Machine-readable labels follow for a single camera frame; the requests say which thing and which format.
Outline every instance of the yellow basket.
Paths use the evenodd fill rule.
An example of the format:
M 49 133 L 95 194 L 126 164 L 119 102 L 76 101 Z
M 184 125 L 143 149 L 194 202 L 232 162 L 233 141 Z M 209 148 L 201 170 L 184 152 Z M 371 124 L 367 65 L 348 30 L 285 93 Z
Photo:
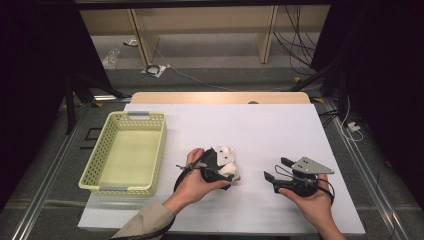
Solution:
M 153 196 L 166 131 L 164 113 L 110 113 L 79 187 L 96 194 Z

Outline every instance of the hand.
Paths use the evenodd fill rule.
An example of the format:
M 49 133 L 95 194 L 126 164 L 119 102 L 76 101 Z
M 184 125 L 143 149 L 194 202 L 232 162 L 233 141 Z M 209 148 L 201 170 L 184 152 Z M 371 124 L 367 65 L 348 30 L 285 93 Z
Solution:
M 319 174 L 318 179 L 327 181 L 327 175 Z M 318 181 L 318 186 L 329 190 L 325 181 Z M 331 199 L 326 193 L 318 190 L 314 195 L 304 198 L 286 188 L 280 188 L 278 191 L 296 203 L 306 220 L 314 225 L 324 239 L 345 239 L 334 222 Z
M 193 149 L 187 155 L 186 166 L 196 161 L 202 156 L 204 150 L 202 148 Z M 229 184 L 228 181 L 221 180 L 212 183 L 207 183 L 203 180 L 199 169 L 187 173 L 181 181 L 177 190 L 163 203 L 174 215 L 177 215 L 184 207 L 189 204 L 200 201 L 209 192 L 225 187 Z

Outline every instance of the gray sleeve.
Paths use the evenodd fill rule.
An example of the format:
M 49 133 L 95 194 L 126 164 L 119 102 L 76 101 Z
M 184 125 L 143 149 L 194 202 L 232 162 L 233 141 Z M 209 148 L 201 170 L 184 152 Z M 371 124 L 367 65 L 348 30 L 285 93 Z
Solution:
M 140 236 L 155 232 L 167 226 L 174 215 L 162 204 L 144 206 L 112 238 Z

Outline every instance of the white table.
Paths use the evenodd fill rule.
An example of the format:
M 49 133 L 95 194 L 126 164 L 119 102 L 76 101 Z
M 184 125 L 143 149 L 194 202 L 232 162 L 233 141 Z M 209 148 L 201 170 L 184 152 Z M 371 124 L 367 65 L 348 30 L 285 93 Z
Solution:
M 263 171 L 276 178 L 280 157 L 307 156 L 335 170 L 329 181 L 336 191 L 332 207 L 336 224 L 346 235 L 364 228 L 334 159 L 312 104 L 130 104 L 125 110 L 163 111 L 168 135 L 157 193 L 152 198 L 110 198 L 91 195 L 80 228 L 118 229 L 147 202 L 171 193 L 187 153 L 218 144 L 234 147 L 242 180 L 227 190 L 208 194 L 185 208 L 170 232 L 193 234 L 299 235 L 316 230 L 288 199 L 273 192 Z

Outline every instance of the person's right hand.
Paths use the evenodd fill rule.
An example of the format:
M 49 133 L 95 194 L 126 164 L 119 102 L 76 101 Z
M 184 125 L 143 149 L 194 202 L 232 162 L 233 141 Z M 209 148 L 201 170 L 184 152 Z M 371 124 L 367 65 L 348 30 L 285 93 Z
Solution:
M 327 181 L 327 175 L 319 174 L 318 179 Z M 329 190 L 325 181 L 318 181 L 318 186 Z M 310 197 L 300 197 L 286 188 L 280 188 L 278 191 L 299 207 L 306 220 L 314 225 L 324 239 L 345 239 L 334 222 L 328 194 L 318 190 Z

